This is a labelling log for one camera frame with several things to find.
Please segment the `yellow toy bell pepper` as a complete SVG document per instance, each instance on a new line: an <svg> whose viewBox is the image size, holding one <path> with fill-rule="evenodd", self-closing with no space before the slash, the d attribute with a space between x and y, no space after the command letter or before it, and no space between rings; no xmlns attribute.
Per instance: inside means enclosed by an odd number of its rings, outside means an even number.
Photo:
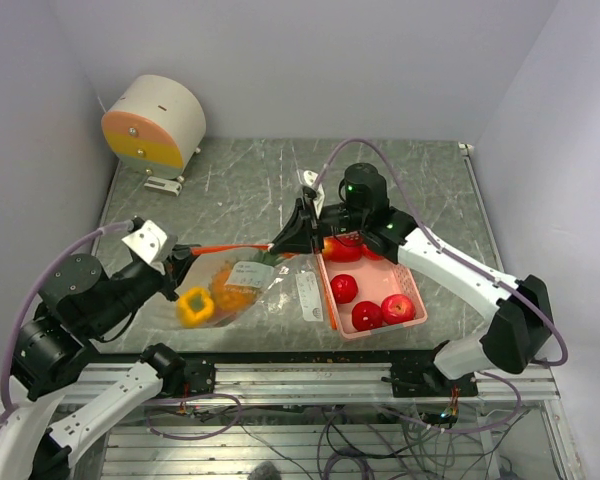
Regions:
<svg viewBox="0 0 600 480"><path fill-rule="evenodd" d="M185 328L197 328L215 314L215 302L204 287L188 290L176 301L176 316Z"/></svg>

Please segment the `clear zip bag orange zipper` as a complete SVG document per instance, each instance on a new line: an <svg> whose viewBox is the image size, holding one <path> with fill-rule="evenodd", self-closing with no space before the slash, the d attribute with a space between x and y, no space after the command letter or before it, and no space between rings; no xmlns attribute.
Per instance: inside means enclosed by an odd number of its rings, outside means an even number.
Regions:
<svg viewBox="0 0 600 480"><path fill-rule="evenodd" d="M219 328L236 320L270 288L291 253L263 244L195 246L178 288L175 314L183 328Z"/></svg>

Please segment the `orange toy pineapple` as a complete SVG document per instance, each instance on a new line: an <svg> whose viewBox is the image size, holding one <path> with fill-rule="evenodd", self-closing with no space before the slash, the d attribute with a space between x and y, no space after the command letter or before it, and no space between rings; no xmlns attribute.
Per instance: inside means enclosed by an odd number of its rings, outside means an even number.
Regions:
<svg viewBox="0 0 600 480"><path fill-rule="evenodd" d="M216 307L223 312L238 313L251 306L283 260L282 256L258 250L248 258L225 261L209 284Z"/></svg>

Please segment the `red toy apple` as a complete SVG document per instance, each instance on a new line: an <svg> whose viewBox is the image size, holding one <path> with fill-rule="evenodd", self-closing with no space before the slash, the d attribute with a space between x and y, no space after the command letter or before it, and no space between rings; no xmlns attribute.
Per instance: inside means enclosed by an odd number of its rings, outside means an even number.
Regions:
<svg viewBox="0 0 600 480"><path fill-rule="evenodd" d="M387 296L381 303L383 320L388 325L412 321L416 316L413 301L405 294Z"/></svg>

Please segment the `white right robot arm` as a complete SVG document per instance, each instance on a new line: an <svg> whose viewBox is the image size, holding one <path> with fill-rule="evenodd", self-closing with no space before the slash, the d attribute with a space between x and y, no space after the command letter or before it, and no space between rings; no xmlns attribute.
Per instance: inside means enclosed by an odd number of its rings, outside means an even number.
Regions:
<svg viewBox="0 0 600 480"><path fill-rule="evenodd" d="M422 367L420 380L428 393L443 395L456 380L479 370L520 374L534 362L554 326L541 279L529 275L519 280L490 269L432 235L413 216L391 206L386 179L371 164L348 167L339 192L339 203L317 208L317 192L304 187L269 250L313 254L323 249L328 236L356 233L373 253L416 270L476 310L487 327L442 342Z"/></svg>

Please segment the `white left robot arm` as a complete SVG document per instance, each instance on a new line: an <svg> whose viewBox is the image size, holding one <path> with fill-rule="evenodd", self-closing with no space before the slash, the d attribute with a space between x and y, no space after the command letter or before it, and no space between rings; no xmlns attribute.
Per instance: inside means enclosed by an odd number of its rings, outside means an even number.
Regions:
<svg viewBox="0 0 600 480"><path fill-rule="evenodd" d="M99 355L96 343L115 327L128 328L154 295L169 301L196 257L177 245L159 272L138 255L107 275L89 254L51 268L33 293L34 318L16 334L7 385L14 397L0 407L0 479L67 479L83 455L142 403L183 390L185 360L163 343L147 347L113 386L68 417L52 422L82 371Z"/></svg>

